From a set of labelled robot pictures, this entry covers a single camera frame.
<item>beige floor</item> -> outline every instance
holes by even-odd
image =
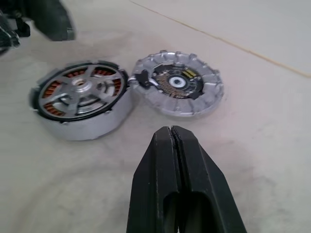
[[[249,233],[310,231],[310,79],[126,0],[66,4],[76,41],[33,31],[0,58],[1,233],[124,233],[133,173],[153,133],[173,124],[192,130],[224,172]],[[196,53],[221,71],[225,96],[212,115],[176,121],[141,101],[114,133],[66,142],[28,107],[29,89],[55,67],[101,58],[131,72],[162,49]]]
[[[130,1],[311,77],[311,1]]]

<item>black clamp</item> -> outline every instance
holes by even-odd
[[[133,178],[127,233],[246,233],[223,173],[194,134],[158,130]]]

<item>copper winding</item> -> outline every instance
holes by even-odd
[[[86,71],[86,68],[80,69],[80,70],[76,70],[76,71],[72,71],[72,72],[66,74],[65,76],[68,77],[68,78],[73,78],[75,76],[84,74],[85,71]],[[98,75],[112,75],[114,73],[115,73],[114,71],[106,70],[106,69],[96,69],[93,72],[93,74],[98,74]],[[113,83],[114,83],[114,86],[115,86],[115,92],[114,92],[113,96],[116,96],[119,93],[120,89],[121,89],[121,79],[113,80]],[[54,81],[53,83],[51,83],[50,86],[44,91],[43,98],[47,98],[47,97],[51,96],[54,93],[54,91],[56,90],[56,88],[59,85],[61,85],[61,84],[62,84],[62,82],[60,82],[60,81]],[[65,115],[64,112],[57,110],[53,106],[52,103],[45,104],[44,108],[49,113],[51,113],[53,115],[56,115],[56,116],[59,116],[59,117]]]

